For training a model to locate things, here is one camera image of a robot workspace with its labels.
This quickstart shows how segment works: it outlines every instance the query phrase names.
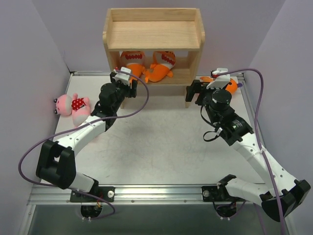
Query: gray wall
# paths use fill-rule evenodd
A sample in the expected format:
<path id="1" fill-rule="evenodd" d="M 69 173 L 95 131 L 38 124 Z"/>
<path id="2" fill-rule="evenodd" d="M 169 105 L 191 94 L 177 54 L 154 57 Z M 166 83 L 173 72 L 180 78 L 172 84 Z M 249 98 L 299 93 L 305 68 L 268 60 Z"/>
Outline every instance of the gray wall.
<path id="1" fill-rule="evenodd" d="M 206 32 L 198 74 L 248 66 L 285 0 L 33 0 L 71 71 L 106 71 L 102 31 L 111 7 L 197 7 Z"/>
<path id="2" fill-rule="evenodd" d="M 0 234 L 18 232 L 31 184 L 18 174 L 22 154 L 56 127 L 54 97 L 69 72 L 30 0 L 0 1 Z M 34 178 L 38 149 L 24 164 Z"/>
<path id="3" fill-rule="evenodd" d="M 298 179 L 313 185 L 313 1 L 286 0 L 251 63 L 265 79 L 260 128 L 266 147 Z M 254 104 L 259 78 L 249 73 Z M 293 213 L 299 235 L 312 234 L 313 192 Z"/>

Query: tabletop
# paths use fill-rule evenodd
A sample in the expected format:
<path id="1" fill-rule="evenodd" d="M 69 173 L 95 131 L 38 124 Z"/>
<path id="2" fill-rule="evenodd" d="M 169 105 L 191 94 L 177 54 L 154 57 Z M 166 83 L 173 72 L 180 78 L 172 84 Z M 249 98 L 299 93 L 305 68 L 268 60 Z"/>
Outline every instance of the tabletop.
<path id="1" fill-rule="evenodd" d="M 67 94 L 98 101 L 100 88 L 110 82 L 108 75 L 72 76 Z M 117 119 L 76 156 L 76 170 L 100 184 L 214 184 L 228 174 L 251 183 L 263 183 L 245 159 L 218 138 L 204 142 L 204 132 L 212 130 L 200 116 L 200 107 L 185 108 L 183 87 L 150 85 L 147 106 L 138 114 Z M 136 111 L 145 100 L 143 86 L 138 96 L 127 99 L 118 115 Z M 241 90 L 231 106 L 249 122 Z M 72 117 L 60 117 L 56 133 L 73 128 Z"/>

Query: purple cable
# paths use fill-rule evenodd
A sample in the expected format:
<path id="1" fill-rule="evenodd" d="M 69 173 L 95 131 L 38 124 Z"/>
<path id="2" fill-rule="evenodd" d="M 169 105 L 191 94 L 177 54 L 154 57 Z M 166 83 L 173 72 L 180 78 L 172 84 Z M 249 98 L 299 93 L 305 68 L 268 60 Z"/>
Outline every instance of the purple cable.
<path id="1" fill-rule="evenodd" d="M 267 232 L 266 232 L 266 229 L 265 229 L 265 225 L 264 225 L 264 222 L 263 222 L 262 215 L 260 213 L 259 207 L 255 203 L 253 203 L 253 205 L 255 207 L 256 213 L 258 214 L 258 218 L 259 218 L 259 221 L 260 221 L 260 224 L 261 224 L 261 228 L 263 230 L 263 234 L 267 235 Z"/>
<path id="2" fill-rule="evenodd" d="M 255 130 L 255 135 L 256 135 L 256 140 L 258 142 L 258 146 L 259 146 L 260 149 L 262 149 L 262 143 L 261 143 L 261 140 L 260 140 L 259 129 L 258 129 L 258 115 L 259 115 L 259 109 L 260 109 L 260 104 L 261 104 L 261 99 L 262 99 L 263 89 L 264 89 L 264 79 L 263 79 L 262 74 L 260 73 L 260 71 L 258 71 L 256 69 L 248 68 L 248 69 L 241 69 L 241 70 L 222 72 L 222 73 L 219 73 L 219 76 L 227 75 L 227 74 L 231 74 L 231 73 L 237 73 L 237 72 L 244 72 L 244 71 L 256 72 L 260 76 L 260 80 L 261 80 L 260 95 L 259 95 L 258 103 L 257 103 L 256 109 L 255 109 L 254 130 Z M 286 232 L 285 232 L 285 219 L 284 219 L 284 215 L 283 215 L 282 204 L 281 204 L 279 193 L 278 193 L 278 188 L 277 188 L 277 185 L 276 185 L 276 182 L 275 182 L 275 179 L 274 179 L 274 176 L 273 176 L 273 172 L 272 172 L 272 169 L 270 167 L 270 164 L 269 164 L 269 161 L 268 161 L 268 158 L 267 158 L 265 152 L 262 152 L 262 155 L 263 155 L 264 161 L 266 163 L 266 166 L 268 168 L 269 176 L 270 176 L 270 179 L 272 181 L 273 188 L 274 188 L 274 191 L 275 191 L 275 196 L 276 196 L 276 201 L 277 201 L 278 211 L 279 211 L 279 219 L 280 219 L 280 223 L 281 223 L 280 224 L 281 234 L 285 235 L 286 234 Z"/>
<path id="3" fill-rule="evenodd" d="M 131 117 L 131 116 L 133 116 L 133 115 L 139 113 L 139 112 L 146 106 L 146 104 L 148 103 L 148 100 L 149 100 L 149 89 L 148 89 L 147 84 L 146 84 L 144 81 L 142 81 L 139 77 L 137 77 L 137 76 L 135 76 L 135 75 L 133 75 L 133 74 L 131 74 L 131 73 L 124 72 L 124 71 L 120 71 L 120 70 L 115 70 L 115 71 L 116 71 L 116 72 L 120 72 L 120 73 L 127 74 L 127 75 L 129 75 L 129 76 L 132 76 L 132 77 L 138 79 L 138 80 L 144 85 L 144 87 L 145 87 L 145 89 L 146 89 L 146 91 L 147 91 L 147 98 L 146 98 L 144 104 L 143 104 L 137 111 L 135 111 L 135 112 L 133 112 L 133 113 L 131 113 L 131 114 L 127 114 L 127 115 L 123 115 L 123 116 L 117 116 L 117 117 L 105 117 L 105 118 L 103 117 L 103 118 L 99 118 L 99 119 L 94 120 L 94 121 L 91 121 L 91 122 L 89 122 L 89 123 L 87 123 L 87 124 L 85 124 L 85 125 L 82 125 L 82 126 L 79 126 L 79 127 L 76 127 L 76 128 L 70 129 L 70 130 L 67 130 L 67 131 L 62 131 L 62 132 L 56 133 L 56 134 L 51 135 L 51 136 L 49 136 L 49 137 L 47 137 L 47 138 L 44 138 L 43 140 L 41 140 L 41 141 L 39 141 L 38 143 L 34 144 L 32 147 L 30 147 L 29 150 L 27 150 L 27 151 L 23 154 L 23 156 L 21 157 L 21 159 L 20 159 L 20 161 L 19 161 L 18 170 L 19 170 L 20 176 L 21 176 L 23 179 L 25 179 L 26 181 L 28 181 L 28 182 L 30 182 L 30 183 L 32 183 L 32 184 L 35 184 L 35 185 L 55 187 L 55 186 L 52 185 L 52 184 L 45 184 L 45 183 L 39 183 L 39 182 L 33 181 L 33 180 L 27 178 L 27 177 L 24 175 L 24 173 L 23 173 L 23 171 L 22 171 L 22 163 L 23 163 L 24 159 L 26 158 L 26 156 L 27 156 L 34 148 L 36 148 L 36 147 L 37 147 L 38 145 L 40 145 L 41 143 L 43 143 L 43 142 L 45 142 L 45 141 L 47 141 L 47 140 L 49 140 L 49 139 L 52 139 L 53 137 L 60 136 L 60 135 L 63 135 L 63 134 L 67 134 L 67 133 L 72 132 L 72 131 L 80 130 L 80 129 L 82 129 L 82 128 L 86 127 L 86 126 L 89 126 L 90 124 L 93 124 L 93 123 L 98 122 L 98 121 L 104 121 L 104 120 L 108 120 L 108 119 L 112 119 L 112 118 L 118 119 L 118 118 L 126 118 L 126 117 L 128 118 L 128 117 Z M 100 197 L 91 195 L 91 194 L 86 193 L 86 192 L 81 192 L 81 191 L 76 191 L 76 192 L 77 192 L 77 193 L 80 193 L 80 194 L 83 194 L 83 195 L 86 195 L 86 196 L 88 196 L 88 197 L 92 197 L 92 198 L 95 198 L 95 199 L 97 199 L 97 200 L 100 200 L 100 201 L 102 201 L 102 202 L 108 204 L 108 205 L 113 209 L 113 212 L 111 212 L 111 213 L 109 213 L 109 214 L 105 214 L 105 215 L 103 215 L 103 216 L 101 216 L 101 217 L 99 216 L 99 217 L 97 217 L 97 218 L 93 218 L 93 219 L 104 218 L 104 217 L 110 216 L 110 215 L 112 215 L 112 214 L 115 213 L 115 208 L 114 208 L 114 206 L 113 206 L 110 202 L 107 202 L 106 200 L 104 200 L 104 199 L 102 199 L 102 198 L 100 198 Z"/>
<path id="4" fill-rule="evenodd" d="M 231 217 L 222 217 L 222 218 L 223 218 L 223 219 L 224 219 L 224 218 L 229 218 L 229 219 L 231 219 L 231 218 L 236 217 L 236 216 L 239 214 L 239 212 L 244 208 L 245 203 L 246 203 L 246 201 L 244 201 L 244 202 L 241 204 L 240 208 L 239 208 L 239 209 L 236 211 L 236 213 L 233 214 Z M 218 209 L 218 208 L 220 208 L 220 207 L 224 207 L 224 206 L 227 206 L 227 205 L 218 205 L 218 206 L 216 207 L 216 209 Z"/>

